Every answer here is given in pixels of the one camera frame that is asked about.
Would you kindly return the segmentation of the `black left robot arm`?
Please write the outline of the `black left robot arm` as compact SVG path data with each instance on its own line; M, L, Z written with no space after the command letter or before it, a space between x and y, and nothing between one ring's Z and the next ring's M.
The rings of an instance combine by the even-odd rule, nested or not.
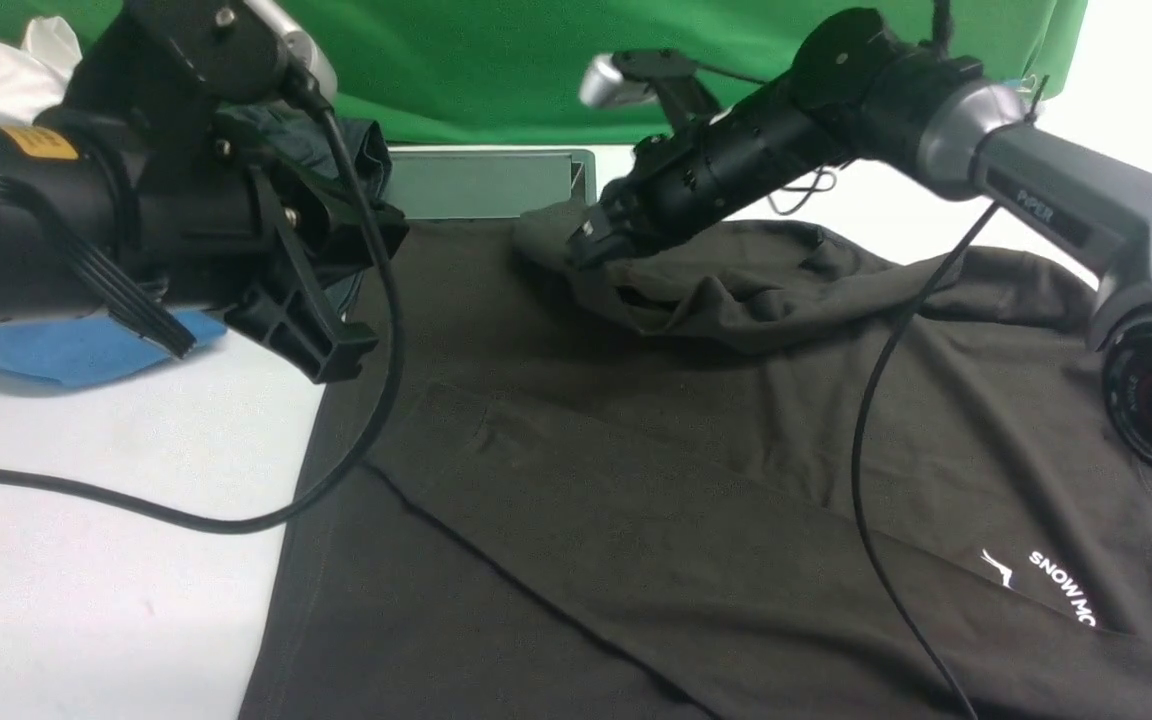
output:
M0 325L106 314L184 357L180 311L268 348L312 382L378 344L326 288L396 252L401 211L358 214L344 179L278 151L225 105L314 88L247 1L127 1L36 126L0 126Z

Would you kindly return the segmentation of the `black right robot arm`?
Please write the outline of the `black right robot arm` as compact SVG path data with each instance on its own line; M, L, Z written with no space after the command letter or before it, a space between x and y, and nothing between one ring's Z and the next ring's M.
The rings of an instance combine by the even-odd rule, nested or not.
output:
M1152 468L1152 173L1034 124L1037 101L952 58L952 15L908 44L881 13L823 20L781 76L723 109L677 50L594 56L589 108L655 103L669 135L635 146L568 255L577 268L647 258L685 243L797 179L856 160L886 164L942 200L986 197L1091 272L1085 342L1102 354L1112 427Z

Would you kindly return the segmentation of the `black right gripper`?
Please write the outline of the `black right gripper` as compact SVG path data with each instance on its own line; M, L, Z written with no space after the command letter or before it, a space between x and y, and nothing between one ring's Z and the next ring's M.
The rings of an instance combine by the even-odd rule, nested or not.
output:
M727 200L712 168L719 145L717 129L687 129L637 142L630 172L605 187L598 200L611 228L581 225L568 238L573 270L584 272L626 258L626 237L634 255L646 256L721 222Z

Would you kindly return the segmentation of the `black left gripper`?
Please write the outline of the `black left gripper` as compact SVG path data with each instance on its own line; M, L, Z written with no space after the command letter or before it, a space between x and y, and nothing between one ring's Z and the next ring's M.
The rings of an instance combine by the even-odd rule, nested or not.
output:
M349 381L379 338L346 323L326 288L379 268L407 232L362 190L338 119L314 88L283 101L328 138L338 179L278 152L151 54L131 20L114 20L74 71L67 132L108 173L113 237L67 237L67 260L113 318L174 356L195 338L179 306L228 327L311 382Z

